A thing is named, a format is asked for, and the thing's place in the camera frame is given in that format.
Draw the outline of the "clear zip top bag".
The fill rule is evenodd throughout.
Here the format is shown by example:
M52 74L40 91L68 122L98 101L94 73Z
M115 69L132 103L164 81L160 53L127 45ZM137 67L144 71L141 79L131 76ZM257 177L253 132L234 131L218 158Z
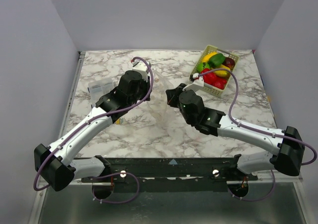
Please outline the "clear zip top bag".
M172 89L172 83L168 81L156 68L152 68L154 83L147 101L148 111L160 127L168 125L168 119L174 117L174 112L167 104L166 90Z

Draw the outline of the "red toy bell pepper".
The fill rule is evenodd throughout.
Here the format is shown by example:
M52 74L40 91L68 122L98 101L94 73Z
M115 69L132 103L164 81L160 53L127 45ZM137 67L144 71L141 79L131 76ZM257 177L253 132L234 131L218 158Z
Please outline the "red toy bell pepper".
M217 81L217 76L214 72L211 72L206 75L203 75L203 80L205 83L209 85L214 85L214 83Z

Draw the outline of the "red toy strawberry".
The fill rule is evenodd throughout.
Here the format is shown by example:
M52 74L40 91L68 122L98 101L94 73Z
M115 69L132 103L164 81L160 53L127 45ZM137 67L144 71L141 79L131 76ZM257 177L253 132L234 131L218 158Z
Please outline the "red toy strawberry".
M224 90L225 86L227 84L227 80L222 77L216 77L216 79L213 81L212 86Z

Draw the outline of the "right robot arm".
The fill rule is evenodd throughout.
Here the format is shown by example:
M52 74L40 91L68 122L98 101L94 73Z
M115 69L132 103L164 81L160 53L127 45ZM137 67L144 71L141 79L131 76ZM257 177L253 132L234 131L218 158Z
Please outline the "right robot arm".
M167 104L179 109L188 125L205 135L232 138L263 149L259 153L237 155L237 162L228 169L232 179L240 180L246 174L270 169L289 176L300 174L305 146L296 128L270 129L231 120L224 112L205 107L202 98L185 87L182 83L165 93Z

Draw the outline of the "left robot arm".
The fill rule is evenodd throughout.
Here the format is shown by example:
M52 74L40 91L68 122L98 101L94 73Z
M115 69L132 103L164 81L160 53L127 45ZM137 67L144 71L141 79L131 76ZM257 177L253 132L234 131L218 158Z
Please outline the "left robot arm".
M104 182L110 177L109 163L100 155L76 159L76 155L97 134L113 125L130 110L149 100L154 83L149 69L126 71L118 85L99 98L89 114L72 130L47 147L39 144L34 150L36 176L33 188L40 191L42 177L55 191L66 188L73 180L95 177Z

